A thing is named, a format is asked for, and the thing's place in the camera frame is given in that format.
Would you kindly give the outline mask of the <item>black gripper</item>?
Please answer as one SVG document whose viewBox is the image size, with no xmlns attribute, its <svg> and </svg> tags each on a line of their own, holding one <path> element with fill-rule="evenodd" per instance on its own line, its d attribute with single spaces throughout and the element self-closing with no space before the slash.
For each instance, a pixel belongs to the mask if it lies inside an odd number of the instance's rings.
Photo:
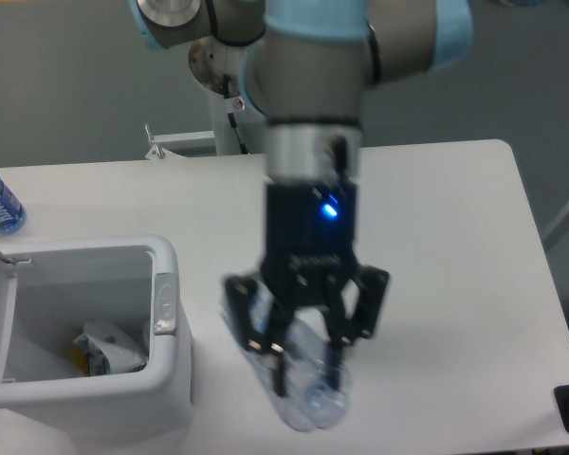
<svg viewBox="0 0 569 455">
<path fill-rule="evenodd" d="M 283 332 L 270 326 L 274 297 L 291 307 L 327 303 L 322 312 L 329 335 L 326 383 L 334 391 L 341 389 L 344 350 L 358 338 L 370 339 L 376 330 L 390 274 L 362 265 L 355 276 L 357 195 L 357 185 L 349 180 L 334 187 L 267 184 L 260 267 L 264 282 L 257 273 L 224 279 L 223 318 L 243 355 L 277 397 L 285 397 L 286 362 Z M 352 279 L 358 297 L 349 316 L 342 289 Z"/>
</svg>

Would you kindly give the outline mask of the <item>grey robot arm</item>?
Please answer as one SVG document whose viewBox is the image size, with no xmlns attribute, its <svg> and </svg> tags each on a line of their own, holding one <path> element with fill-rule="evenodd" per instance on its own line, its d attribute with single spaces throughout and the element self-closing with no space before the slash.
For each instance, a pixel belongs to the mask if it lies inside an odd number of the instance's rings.
<svg viewBox="0 0 569 455">
<path fill-rule="evenodd" d="M 225 290 L 241 347 L 270 359 L 285 396 L 285 337 L 298 310 L 319 310 L 329 335 L 328 385 L 343 351 L 372 336 L 389 275 L 354 251 L 367 88 L 464 58 L 473 33 L 465 1 L 134 1 L 149 46 L 213 39 L 240 48 L 237 91 L 265 119 L 266 243 L 257 275 Z"/>
</svg>

